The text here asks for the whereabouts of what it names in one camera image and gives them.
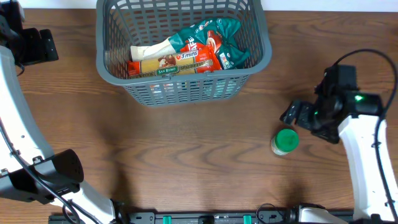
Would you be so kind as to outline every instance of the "green snack bag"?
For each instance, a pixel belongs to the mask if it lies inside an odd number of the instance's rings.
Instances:
[[[212,18],[182,29],[169,38],[176,52],[187,52],[199,49],[203,45],[212,45],[223,69],[234,69],[249,56],[247,50],[238,49],[233,35],[240,29],[241,23],[236,19]]]

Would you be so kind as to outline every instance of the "green clip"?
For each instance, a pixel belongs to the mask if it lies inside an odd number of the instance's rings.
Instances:
[[[251,224],[251,215],[243,216],[243,224]]]
[[[163,224],[172,224],[172,217],[163,217]]]

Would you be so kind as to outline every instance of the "wood grain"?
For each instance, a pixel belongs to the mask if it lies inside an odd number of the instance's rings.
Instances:
[[[352,208],[345,150],[297,128],[298,149],[277,157],[269,141],[290,101],[314,100],[313,87],[338,57],[375,48],[398,62],[398,14],[266,12],[270,65],[228,101],[146,108],[106,83],[95,67],[95,11],[25,11],[25,27],[51,29],[60,60],[29,66],[19,78],[32,114],[55,152],[72,148],[85,179],[131,207],[158,211],[254,210],[264,202]],[[392,75],[361,54],[363,91],[387,97]],[[388,143],[398,170],[398,104]],[[46,223],[60,208],[0,199],[1,223]]]

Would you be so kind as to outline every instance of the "green bottle cap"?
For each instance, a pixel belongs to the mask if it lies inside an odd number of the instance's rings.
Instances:
[[[292,152],[299,145],[298,134],[291,129],[283,129],[275,137],[275,145],[283,152]]]

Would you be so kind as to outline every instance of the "plastic basket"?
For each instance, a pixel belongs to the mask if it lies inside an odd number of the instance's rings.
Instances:
[[[231,98],[250,75],[271,60],[271,44],[260,0],[98,0],[96,66],[104,80],[123,86],[139,103],[160,106]],[[131,45],[162,42],[180,29],[212,17],[230,17],[242,26],[234,38],[251,56],[244,69],[173,77],[127,79]]]

